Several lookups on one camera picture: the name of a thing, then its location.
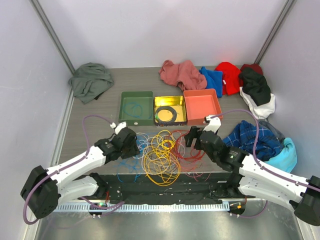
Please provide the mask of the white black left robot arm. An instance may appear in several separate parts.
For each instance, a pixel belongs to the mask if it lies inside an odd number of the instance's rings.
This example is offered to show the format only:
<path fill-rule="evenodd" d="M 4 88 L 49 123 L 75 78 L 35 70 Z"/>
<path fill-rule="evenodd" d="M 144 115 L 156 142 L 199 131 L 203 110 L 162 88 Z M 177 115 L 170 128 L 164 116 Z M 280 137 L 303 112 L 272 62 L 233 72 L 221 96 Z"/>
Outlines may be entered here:
<path fill-rule="evenodd" d="M 59 205 L 81 197 L 100 200 L 109 190 L 107 182 L 98 173 L 84 174 L 139 153 L 137 134 L 124 127 L 60 165 L 48 169 L 39 165 L 30 172 L 21 190 L 20 195 L 25 201 L 23 209 L 31 210 L 39 220 L 50 215 Z"/>

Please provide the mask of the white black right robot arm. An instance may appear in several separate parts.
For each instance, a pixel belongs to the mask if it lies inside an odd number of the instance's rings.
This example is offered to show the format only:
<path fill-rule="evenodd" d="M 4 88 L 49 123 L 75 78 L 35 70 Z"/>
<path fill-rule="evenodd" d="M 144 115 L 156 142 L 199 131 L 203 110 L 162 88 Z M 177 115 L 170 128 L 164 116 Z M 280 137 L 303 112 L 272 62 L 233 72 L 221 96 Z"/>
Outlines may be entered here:
<path fill-rule="evenodd" d="M 275 203 L 292 211 L 301 221 L 320 224 L 320 179 L 287 173 L 254 158 L 234 146 L 227 146 L 213 131 L 192 126 L 184 136 L 186 147 L 195 142 L 220 168 L 231 172 L 226 193 L 233 198 L 240 194 Z"/>

